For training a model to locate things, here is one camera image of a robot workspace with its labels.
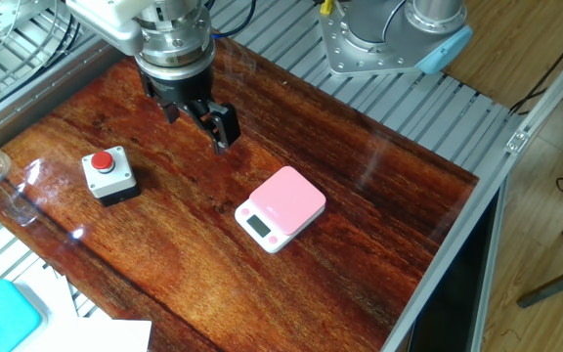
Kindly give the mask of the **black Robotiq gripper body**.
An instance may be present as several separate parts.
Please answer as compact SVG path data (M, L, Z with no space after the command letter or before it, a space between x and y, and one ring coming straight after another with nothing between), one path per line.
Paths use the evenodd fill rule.
M188 107L191 115L206 115L208 103L213 100L213 69L208 66L200 73L178 80L153 77L138 68L145 94L158 103L174 104L178 108Z

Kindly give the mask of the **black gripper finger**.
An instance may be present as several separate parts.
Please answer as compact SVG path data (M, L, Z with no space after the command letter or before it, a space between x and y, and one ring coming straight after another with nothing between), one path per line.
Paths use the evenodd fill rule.
M241 135L236 109L213 100L188 103L188 114L195 125L211 139L217 155L223 154Z
M161 107L169 124L173 124L180 117L180 110L173 102L160 100L158 105Z

